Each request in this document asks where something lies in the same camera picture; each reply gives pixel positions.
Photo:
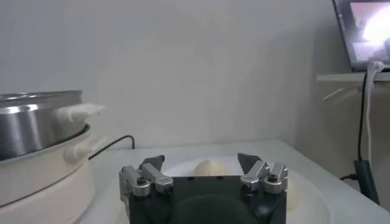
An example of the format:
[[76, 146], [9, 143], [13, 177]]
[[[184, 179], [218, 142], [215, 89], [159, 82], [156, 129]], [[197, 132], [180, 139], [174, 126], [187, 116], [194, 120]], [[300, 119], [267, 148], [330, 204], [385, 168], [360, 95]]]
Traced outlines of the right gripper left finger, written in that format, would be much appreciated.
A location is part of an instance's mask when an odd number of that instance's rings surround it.
[[136, 169], [124, 166], [119, 171], [119, 193], [123, 203], [129, 201], [131, 195], [148, 197], [152, 187], [161, 194], [167, 194], [173, 189], [173, 178], [161, 173], [165, 161], [164, 155], [146, 158]]

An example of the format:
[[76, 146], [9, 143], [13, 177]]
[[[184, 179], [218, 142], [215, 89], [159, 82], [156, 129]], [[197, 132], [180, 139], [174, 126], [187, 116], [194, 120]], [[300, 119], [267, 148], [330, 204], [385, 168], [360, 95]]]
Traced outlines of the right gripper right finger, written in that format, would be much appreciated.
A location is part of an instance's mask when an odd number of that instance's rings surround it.
[[245, 153], [238, 154], [238, 161], [244, 172], [239, 178], [239, 185], [245, 194], [259, 190], [269, 194], [287, 192], [288, 169], [283, 163], [270, 166], [258, 156]]

